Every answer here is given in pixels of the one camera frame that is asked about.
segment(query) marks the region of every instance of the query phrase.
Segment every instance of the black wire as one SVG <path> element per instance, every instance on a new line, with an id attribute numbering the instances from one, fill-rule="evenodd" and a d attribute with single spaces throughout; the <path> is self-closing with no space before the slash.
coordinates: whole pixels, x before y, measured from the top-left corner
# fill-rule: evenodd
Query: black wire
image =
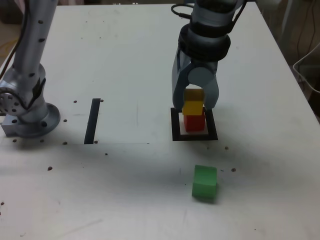
<path id="1" fill-rule="evenodd" d="M 311 38 L 311 41 L 310 41 L 308 50 L 306 51 L 306 54 L 305 54 L 305 55 L 307 55 L 308 53 L 310 53 L 311 46 L 312 46 L 312 43 L 313 43 L 314 38 L 315 38 L 315 35 L 316 35 L 316 21 L 315 21 L 315 5 L 316 5 L 316 2 L 317 2 L 317 0 L 314 0 L 313 5 L 312 5 L 312 8 L 311 8 L 312 23 L 313 23 L 313 34 L 312 34 L 312 38 Z"/>
<path id="2" fill-rule="evenodd" d="M 4 76 L 12 57 L 14 56 L 17 48 L 19 47 L 19 45 L 20 45 L 20 43 L 22 41 L 22 38 L 25 35 L 25 31 L 26 31 L 26 28 L 27 28 L 27 22 L 28 22 L 28 14 L 29 14 L 29 0 L 24 0 L 24 19 L 23 19 L 23 25 L 22 25 L 21 33 L 20 33 L 18 42 L 14 46 L 13 50 L 11 51 L 10 56 L 8 57 L 7 61 L 5 62 L 5 65 L 4 65 L 4 67 L 2 69 L 2 72 L 0 74 L 0 80 Z"/>
<path id="3" fill-rule="evenodd" d="M 171 7 L 171 12 L 173 12 L 175 15 L 178 15 L 179 17 L 184 18 L 184 19 L 191 19 L 191 15 L 189 15 L 189 14 L 176 12 L 175 11 L 176 7 L 188 7 L 188 8 L 192 8 L 193 9 L 194 8 L 193 5 L 185 4 L 185 3 L 178 3 L 178 4 L 175 4 L 175 5 L 173 5 Z"/>
<path id="4" fill-rule="evenodd" d="M 312 5 L 312 1 L 309 3 L 309 5 L 308 5 L 308 7 L 306 9 L 305 17 L 304 17 L 303 24 L 302 24 L 302 29 L 301 29 L 301 32 L 300 32 L 300 35 L 299 35 L 299 38 L 298 38 L 298 42 L 296 44 L 296 51 L 297 51 L 297 55 L 298 55 L 298 61 L 300 60 L 299 44 L 300 44 L 300 40 L 301 40 L 301 37 L 302 37 L 302 33 L 304 32 L 305 27 L 306 27 L 306 22 L 307 22 L 307 18 L 308 18 L 308 12 L 309 12 L 309 9 L 310 9 L 311 5 Z M 300 76 L 298 78 L 298 83 L 299 84 L 303 83 Z"/>

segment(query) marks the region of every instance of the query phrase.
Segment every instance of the stacked blocks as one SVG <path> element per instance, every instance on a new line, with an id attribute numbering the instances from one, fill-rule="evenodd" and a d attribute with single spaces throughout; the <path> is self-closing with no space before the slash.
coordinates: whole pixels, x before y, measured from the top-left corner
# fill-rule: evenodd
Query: stacked blocks
<path id="1" fill-rule="evenodd" d="M 205 93 L 203 89 L 184 90 L 184 105 L 182 108 L 185 131 L 201 132 L 205 129 L 206 116 L 203 110 Z"/>
<path id="2" fill-rule="evenodd" d="M 192 196 L 213 200 L 217 193 L 217 169 L 211 166 L 195 165 Z"/>

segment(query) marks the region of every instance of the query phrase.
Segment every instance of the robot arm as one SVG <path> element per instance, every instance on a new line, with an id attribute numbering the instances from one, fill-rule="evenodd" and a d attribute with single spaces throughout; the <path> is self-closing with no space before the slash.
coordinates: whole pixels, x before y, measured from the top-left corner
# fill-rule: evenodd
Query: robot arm
<path id="1" fill-rule="evenodd" d="M 0 109 L 7 136 L 30 138 L 49 133 L 60 121 L 59 110 L 45 102 L 46 72 L 40 64 L 58 0 L 24 2 L 21 35 L 0 74 Z"/>
<path id="2" fill-rule="evenodd" d="M 218 61 L 228 53 L 231 44 L 228 33 L 246 3 L 246 0 L 197 0 L 191 16 L 173 11 L 190 19 L 180 31 L 172 68 L 172 101 L 177 110 L 184 106 L 184 91 L 189 84 L 203 89 L 206 109 L 215 107 L 219 97 Z M 241 10 L 233 21 L 239 7 Z"/>

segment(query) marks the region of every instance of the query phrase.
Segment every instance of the cable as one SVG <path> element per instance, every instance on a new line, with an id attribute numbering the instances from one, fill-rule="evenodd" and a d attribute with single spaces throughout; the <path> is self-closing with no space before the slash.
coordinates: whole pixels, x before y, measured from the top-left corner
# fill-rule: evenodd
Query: cable
<path id="1" fill-rule="evenodd" d="M 301 29 L 301 32 L 300 32 L 300 34 L 299 34 L 298 42 L 297 42 L 297 44 L 296 44 L 296 51 L 297 51 L 297 55 L 298 55 L 298 61 L 300 60 L 299 44 L 300 44 L 300 40 L 301 40 L 301 37 L 302 37 L 302 33 L 304 32 L 305 27 L 306 27 L 307 18 L 308 18 L 308 12 L 309 12 L 309 9 L 310 9 L 312 3 L 313 3 L 313 2 L 311 1 L 311 2 L 309 3 L 309 5 L 308 5 L 307 9 L 306 9 L 305 17 L 304 17 L 303 24 L 302 24 L 302 29 Z M 299 76 L 299 78 L 298 78 L 298 83 L 299 83 L 299 84 L 302 83 L 300 76 Z"/>
<path id="2" fill-rule="evenodd" d="M 320 91 L 314 89 L 314 88 L 310 85 L 310 83 L 305 79 L 305 77 L 302 76 L 302 75 L 300 74 L 300 72 L 298 72 L 298 71 L 295 69 L 295 67 L 296 67 L 296 65 L 297 65 L 298 63 L 300 63 L 300 62 L 303 61 L 306 57 L 308 57 L 308 56 L 309 56 L 314 50 L 316 50 L 317 47 L 319 47 L 319 46 L 320 46 L 320 42 L 315 46 L 314 49 L 311 50 L 311 52 L 309 52 L 307 55 L 305 55 L 303 58 L 301 58 L 299 61 L 297 61 L 295 64 L 293 64 L 293 70 L 299 75 L 299 77 L 301 77 L 301 79 L 302 79 L 303 81 L 306 82 L 306 84 L 307 84 L 313 91 L 315 91 L 315 92 L 318 93 L 318 94 L 320 94 Z"/>
<path id="3" fill-rule="evenodd" d="M 18 42 L 14 46 L 13 50 L 11 51 L 11 54 L 9 55 L 8 59 L 5 62 L 5 65 L 4 65 L 4 67 L 2 69 L 2 72 L 0 74 L 0 80 L 4 76 L 12 57 L 14 56 L 17 48 L 19 47 L 19 45 L 20 45 L 20 43 L 22 41 L 22 38 L 25 35 L 25 31 L 26 31 L 26 28 L 27 28 L 27 22 L 28 22 L 28 14 L 29 14 L 29 0 L 24 0 L 24 20 L 23 20 L 23 26 L 22 26 L 22 29 L 21 29 L 21 33 L 20 33 Z"/>
<path id="4" fill-rule="evenodd" d="M 309 51 L 311 49 L 312 43 L 313 43 L 315 35 L 316 35 L 316 21 L 315 21 L 315 5 L 316 5 L 316 3 L 317 3 L 317 0 L 314 0 L 312 8 L 311 8 L 312 23 L 313 23 L 313 34 L 312 34 L 311 42 L 310 42 L 309 47 L 308 47 L 307 54 L 309 53 Z"/>
<path id="5" fill-rule="evenodd" d="M 175 4 L 171 7 L 171 12 L 173 12 L 175 15 L 178 15 L 179 17 L 184 18 L 184 19 L 191 19 L 191 15 L 175 11 L 176 7 L 188 7 L 188 8 L 193 9 L 194 8 L 193 5 L 186 4 L 186 3 L 178 3 L 178 4 Z"/>

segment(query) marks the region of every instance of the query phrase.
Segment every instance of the black square outline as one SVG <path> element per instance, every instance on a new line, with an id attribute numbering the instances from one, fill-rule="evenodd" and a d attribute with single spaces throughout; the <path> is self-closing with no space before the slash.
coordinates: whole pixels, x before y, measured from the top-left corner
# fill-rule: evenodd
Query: black square outline
<path id="1" fill-rule="evenodd" d="M 180 132 L 180 120 L 179 113 L 182 113 L 182 110 L 177 110 L 174 107 L 171 108 L 171 128 L 172 128 L 172 141 L 212 141 L 218 140 L 214 115 L 212 110 L 206 110 L 203 108 L 206 128 L 208 134 L 181 134 Z"/>

